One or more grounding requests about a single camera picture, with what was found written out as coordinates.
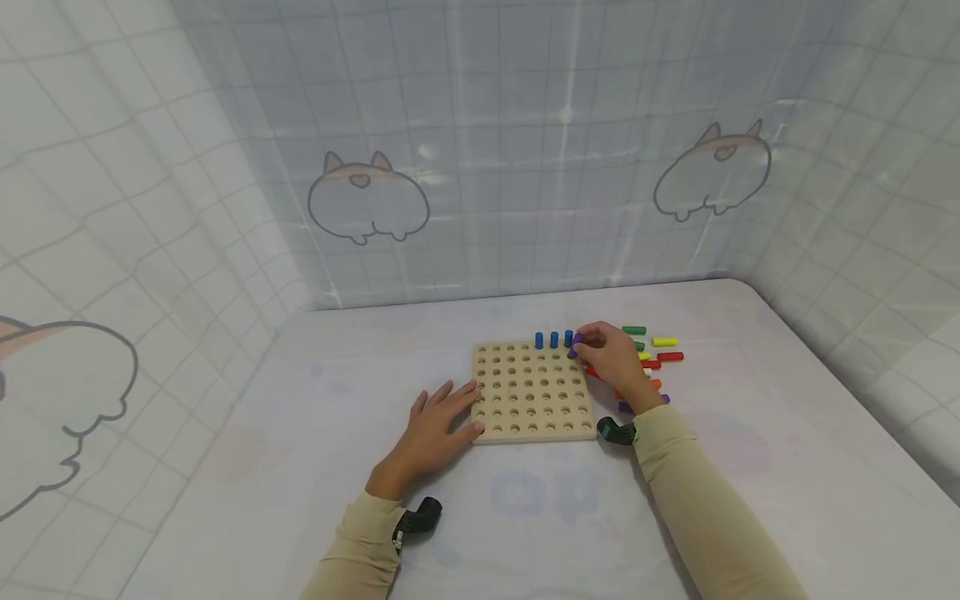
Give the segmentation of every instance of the cat ears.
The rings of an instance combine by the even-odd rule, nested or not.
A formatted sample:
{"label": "cat ears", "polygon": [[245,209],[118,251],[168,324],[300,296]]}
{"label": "cat ears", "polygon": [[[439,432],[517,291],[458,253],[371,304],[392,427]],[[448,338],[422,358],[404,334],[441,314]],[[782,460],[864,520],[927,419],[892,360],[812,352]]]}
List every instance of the cat ears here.
{"label": "cat ears", "polygon": [[[750,126],[747,132],[744,133],[744,135],[748,137],[760,137],[760,128],[762,127],[763,119],[757,119],[754,124]],[[701,144],[706,144],[707,142],[711,142],[720,136],[720,124],[716,122],[710,123],[710,126],[707,127],[707,130],[704,132],[704,134],[701,135],[700,139],[697,140],[696,145],[700,146]]]}
{"label": "cat ears", "polygon": [[706,144],[707,142],[711,142],[718,137],[720,137],[720,124],[716,122],[710,123],[710,126],[707,127],[707,130],[703,135],[700,136],[700,139],[697,140],[695,145],[699,146],[701,144]]}
{"label": "cat ears", "polygon": [[760,128],[763,127],[763,119],[757,119],[753,125],[747,130],[744,135],[749,135],[750,137],[760,137]]}
{"label": "cat ears", "polygon": [[394,165],[390,164],[390,160],[387,159],[387,156],[379,150],[373,153],[373,158],[371,159],[370,164],[378,169],[383,169],[384,171],[394,170]]}
{"label": "cat ears", "polygon": [[[377,169],[383,169],[384,171],[393,171],[394,165],[390,164],[390,160],[382,152],[377,150],[373,153],[373,158],[371,158],[370,165],[376,167]],[[337,156],[335,152],[327,152],[324,157],[324,175],[336,171],[337,169],[344,166],[343,160]]]}
{"label": "cat ears", "polygon": [[336,171],[342,166],[344,166],[344,162],[337,156],[337,153],[326,153],[326,156],[324,156],[324,175]]}

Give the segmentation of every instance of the hand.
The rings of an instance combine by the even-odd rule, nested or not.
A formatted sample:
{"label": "hand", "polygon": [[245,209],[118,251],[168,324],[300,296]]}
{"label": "hand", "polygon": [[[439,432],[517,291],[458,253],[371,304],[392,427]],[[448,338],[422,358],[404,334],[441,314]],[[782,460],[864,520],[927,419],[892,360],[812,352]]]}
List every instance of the hand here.
{"label": "hand", "polygon": [[606,321],[586,324],[577,329],[577,333],[584,336],[582,344],[573,346],[577,355],[593,365],[597,374],[623,395],[635,415],[663,404],[660,392],[643,373],[634,340],[629,335]]}
{"label": "hand", "polygon": [[447,381],[432,396],[420,392],[410,409],[407,430],[387,458],[373,469],[367,493],[387,500],[399,500],[417,477],[444,467],[467,444],[483,433],[483,423],[469,423],[450,433],[450,424],[480,399],[477,382],[471,379],[453,394]]}

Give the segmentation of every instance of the finger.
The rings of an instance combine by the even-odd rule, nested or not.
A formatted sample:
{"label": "finger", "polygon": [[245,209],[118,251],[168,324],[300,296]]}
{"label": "finger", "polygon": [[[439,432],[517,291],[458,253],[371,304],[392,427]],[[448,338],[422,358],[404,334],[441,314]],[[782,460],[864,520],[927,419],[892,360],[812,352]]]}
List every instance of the finger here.
{"label": "finger", "polygon": [[599,333],[590,333],[589,335],[584,336],[584,344],[593,346],[594,348],[602,348],[606,343],[607,338]]}
{"label": "finger", "polygon": [[446,383],[440,386],[440,389],[433,393],[433,395],[426,400],[426,404],[423,405],[424,409],[430,408],[436,404],[439,404],[443,401],[444,398],[450,395],[450,390],[453,389],[453,381],[450,379],[446,380]]}
{"label": "finger", "polygon": [[577,329],[577,333],[582,333],[584,336],[588,334],[595,334],[602,337],[610,337],[612,334],[620,331],[618,327],[607,323],[606,321],[594,321],[593,323],[588,323]]}
{"label": "finger", "polygon": [[603,346],[611,335],[619,331],[606,321],[595,321],[577,329],[577,333],[584,336],[584,341],[595,348]]}
{"label": "finger", "polygon": [[452,396],[451,399],[446,403],[446,405],[449,406],[450,420],[454,420],[457,415],[467,410],[467,408],[472,406],[473,403],[479,400],[481,397],[483,397],[483,395],[480,394],[480,390],[473,390],[463,394],[462,396]]}
{"label": "finger", "polygon": [[426,390],[421,390],[420,395],[417,396],[417,401],[410,407],[410,420],[419,417],[420,413],[423,412],[423,405],[426,404],[426,398]]}
{"label": "finger", "polygon": [[577,356],[579,356],[581,359],[592,363],[595,362],[597,354],[600,352],[600,348],[594,348],[593,346],[588,346],[586,344],[574,344],[573,351],[575,351]]}
{"label": "finger", "polygon": [[456,398],[456,397],[458,397],[458,396],[462,396],[463,394],[466,394],[466,393],[468,393],[468,392],[472,392],[473,390],[476,389],[476,387],[477,387],[477,380],[476,380],[476,379],[471,379],[470,381],[468,381],[467,383],[465,383],[464,385],[462,385],[459,390],[457,390],[457,391],[454,392],[453,394],[449,395],[446,399],[447,399],[447,400],[452,400],[452,399],[454,399],[454,398]]}
{"label": "finger", "polygon": [[454,451],[459,452],[463,448],[467,447],[470,442],[473,442],[480,437],[480,434],[483,433],[484,424],[479,420],[472,423],[467,423],[460,429],[457,429],[451,433],[448,438],[450,443],[454,447]]}

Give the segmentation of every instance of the white table surface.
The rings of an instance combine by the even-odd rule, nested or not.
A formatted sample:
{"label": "white table surface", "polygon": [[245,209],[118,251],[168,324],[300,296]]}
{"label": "white table surface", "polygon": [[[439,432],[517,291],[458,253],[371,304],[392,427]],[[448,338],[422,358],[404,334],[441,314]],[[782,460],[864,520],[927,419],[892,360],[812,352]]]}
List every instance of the white table surface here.
{"label": "white table surface", "polygon": [[[960,510],[729,279],[292,317],[123,597],[296,598],[421,388],[466,380],[475,343],[598,319],[680,339],[663,390],[812,598],[957,597]],[[474,447],[411,502],[444,512],[392,598],[696,597],[640,479],[603,442]]]}

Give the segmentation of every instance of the right hand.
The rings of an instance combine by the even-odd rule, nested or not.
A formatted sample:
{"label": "right hand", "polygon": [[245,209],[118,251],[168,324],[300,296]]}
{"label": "right hand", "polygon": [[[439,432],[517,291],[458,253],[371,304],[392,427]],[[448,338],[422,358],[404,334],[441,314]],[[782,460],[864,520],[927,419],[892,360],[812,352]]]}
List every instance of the right hand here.
{"label": "right hand", "polygon": [[660,392],[643,373],[634,340],[629,335],[606,321],[586,324],[577,329],[577,333],[584,336],[582,344],[573,346],[577,355],[593,365],[600,378],[623,395],[635,414],[663,404]]}

